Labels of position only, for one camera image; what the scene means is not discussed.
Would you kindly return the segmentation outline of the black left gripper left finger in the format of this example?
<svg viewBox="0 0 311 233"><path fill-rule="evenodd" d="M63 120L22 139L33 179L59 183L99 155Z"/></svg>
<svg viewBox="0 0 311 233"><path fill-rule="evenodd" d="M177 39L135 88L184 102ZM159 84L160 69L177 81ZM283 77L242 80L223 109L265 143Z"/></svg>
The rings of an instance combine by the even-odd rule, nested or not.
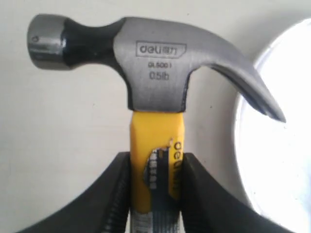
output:
<svg viewBox="0 0 311 233"><path fill-rule="evenodd" d="M120 152L99 178L72 202L23 233L123 233L131 194L130 154Z"/></svg>

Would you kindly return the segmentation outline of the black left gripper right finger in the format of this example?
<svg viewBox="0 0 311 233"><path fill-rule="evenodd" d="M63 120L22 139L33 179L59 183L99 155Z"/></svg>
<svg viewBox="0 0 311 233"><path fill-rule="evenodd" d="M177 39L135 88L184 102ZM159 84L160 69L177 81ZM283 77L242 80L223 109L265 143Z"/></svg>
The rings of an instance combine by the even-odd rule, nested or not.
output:
<svg viewBox="0 0 311 233"><path fill-rule="evenodd" d="M180 201L187 233L287 233L226 191L192 153L185 153Z"/></svg>

